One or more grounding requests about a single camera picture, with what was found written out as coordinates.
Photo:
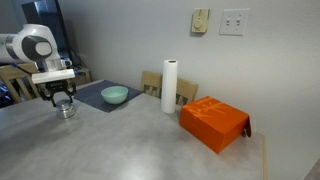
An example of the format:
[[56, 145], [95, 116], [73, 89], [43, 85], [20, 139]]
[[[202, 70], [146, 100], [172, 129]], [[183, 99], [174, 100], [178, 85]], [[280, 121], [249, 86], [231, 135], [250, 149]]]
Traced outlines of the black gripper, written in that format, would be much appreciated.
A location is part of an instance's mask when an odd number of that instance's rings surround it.
[[76, 94], [76, 84], [70, 83], [72, 90], [68, 89], [68, 82], [66, 80], [57, 80], [45, 83], [45, 88], [39, 89], [39, 95], [44, 101], [50, 101], [54, 107], [56, 102], [54, 95], [57, 92], [64, 92], [68, 95], [70, 103], [73, 103], [73, 96]]

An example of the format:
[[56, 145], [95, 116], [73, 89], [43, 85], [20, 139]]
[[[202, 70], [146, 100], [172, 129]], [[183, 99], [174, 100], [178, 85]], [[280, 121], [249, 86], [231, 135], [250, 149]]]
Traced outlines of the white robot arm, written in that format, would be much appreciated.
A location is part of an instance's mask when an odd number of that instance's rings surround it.
[[4, 64], [34, 63], [36, 73], [31, 75], [34, 84], [45, 84], [50, 95], [39, 89], [40, 96], [54, 107], [56, 92], [64, 92], [72, 103], [76, 85], [67, 80], [75, 77], [72, 61], [62, 59], [51, 30], [44, 25], [24, 24], [16, 34], [0, 35], [0, 62]]

